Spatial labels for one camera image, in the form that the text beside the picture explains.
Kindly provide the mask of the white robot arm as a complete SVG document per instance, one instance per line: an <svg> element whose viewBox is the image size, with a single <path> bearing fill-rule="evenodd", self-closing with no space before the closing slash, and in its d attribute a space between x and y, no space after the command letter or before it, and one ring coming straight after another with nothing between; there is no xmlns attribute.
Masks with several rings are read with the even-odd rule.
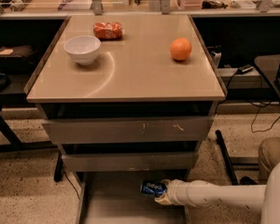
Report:
<svg viewBox="0 0 280 224"><path fill-rule="evenodd" d="M280 162L265 185L218 186L195 180L165 179L166 191L155 201L162 205L210 207L225 204L261 212L260 224L280 224Z"/></svg>

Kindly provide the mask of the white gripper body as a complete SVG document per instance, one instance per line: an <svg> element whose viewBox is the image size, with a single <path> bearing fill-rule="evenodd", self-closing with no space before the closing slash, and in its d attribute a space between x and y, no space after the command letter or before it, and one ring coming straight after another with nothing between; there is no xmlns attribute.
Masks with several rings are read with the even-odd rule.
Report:
<svg viewBox="0 0 280 224"><path fill-rule="evenodd" d="M177 192L180 190L180 187L182 184L183 184L183 181L181 181L179 179L167 180L166 195L167 195L167 199L170 204L173 204L173 205L182 205L183 204L180 201L179 196L177 194Z"/></svg>

